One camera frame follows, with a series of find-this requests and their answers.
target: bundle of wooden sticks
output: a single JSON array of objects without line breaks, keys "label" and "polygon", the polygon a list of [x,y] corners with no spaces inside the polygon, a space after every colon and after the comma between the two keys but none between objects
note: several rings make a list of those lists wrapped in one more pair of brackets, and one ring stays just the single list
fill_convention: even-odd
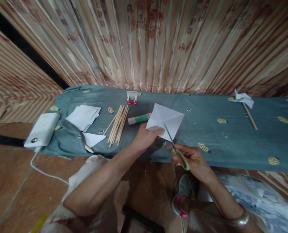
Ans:
[{"label": "bundle of wooden sticks", "polygon": [[115,115],[115,117],[113,118],[109,126],[107,127],[106,131],[104,132],[103,135],[107,133],[109,127],[111,126],[113,121],[116,119],[114,125],[112,126],[109,139],[107,141],[108,143],[110,143],[109,147],[111,147],[111,145],[115,143],[115,139],[116,139],[116,143],[118,142],[118,146],[119,146],[122,131],[124,128],[125,120],[127,119],[128,112],[129,112],[128,106],[120,105],[120,108],[117,114]]}]

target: person's left hand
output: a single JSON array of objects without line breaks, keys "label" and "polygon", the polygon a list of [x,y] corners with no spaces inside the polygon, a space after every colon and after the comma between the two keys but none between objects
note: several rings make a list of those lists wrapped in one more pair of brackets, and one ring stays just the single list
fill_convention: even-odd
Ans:
[{"label": "person's left hand", "polygon": [[149,131],[146,129],[147,123],[143,123],[138,130],[137,136],[133,140],[131,146],[133,146],[140,153],[144,153],[145,150],[154,142],[158,135],[164,133],[163,128]]}]

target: scissor blade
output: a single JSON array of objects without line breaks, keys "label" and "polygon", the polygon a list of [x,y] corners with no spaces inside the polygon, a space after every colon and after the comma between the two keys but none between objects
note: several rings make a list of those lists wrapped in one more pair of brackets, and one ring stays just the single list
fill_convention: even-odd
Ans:
[{"label": "scissor blade", "polygon": [[175,148],[175,146],[174,146],[174,142],[173,142],[173,140],[172,140],[172,138],[171,138],[171,135],[170,135],[170,133],[169,133],[169,130],[167,129],[167,126],[164,124],[164,126],[165,126],[165,128],[166,128],[166,130],[167,130],[167,133],[169,134],[169,137],[170,137],[170,139],[171,139],[171,143],[172,143],[172,145],[173,145],[173,148],[176,150],[176,148]]}]

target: hand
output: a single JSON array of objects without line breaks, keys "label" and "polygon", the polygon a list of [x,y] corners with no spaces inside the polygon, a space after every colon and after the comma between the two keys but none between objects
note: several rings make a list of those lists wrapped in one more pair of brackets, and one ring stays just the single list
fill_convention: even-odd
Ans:
[{"label": "hand", "polygon": [[[180,150],[189,163],[191,173],[201,182],[210,179],[214,174],[211,167],[207,164],[200,150],[196,147],[189,147],[181,144],[175,144],[176,149]],[[167,147],[168,150],[173,149],[173,145]],[[183,159],[176,154],[172,154],[172,164],[178,166],[184,164]]]},{"label": "hand", "polygon": [[154,142],[158,135],[164,133],[163,128],[149,131],[146,129],[147,123],[143,123],[138,130],[137,136],[133,140],[131,146],[133,146],[139,153],[144,153],[145,150]]}]

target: silver bangle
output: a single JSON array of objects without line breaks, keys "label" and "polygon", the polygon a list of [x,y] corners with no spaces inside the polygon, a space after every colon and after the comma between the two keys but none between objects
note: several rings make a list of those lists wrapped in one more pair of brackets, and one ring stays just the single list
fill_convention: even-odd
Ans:
[{"label": "silver bangle", "polygon": [[242,207],[242,209],[244,211],[242,216],[236,220],[228,220],[226,223],[227,225],[230,225],[233,227],[242,227],[248,223],[248,221],[250,219],[250,215],[248,214],[246,209],[240,203],[239,203],[239,205]]}]

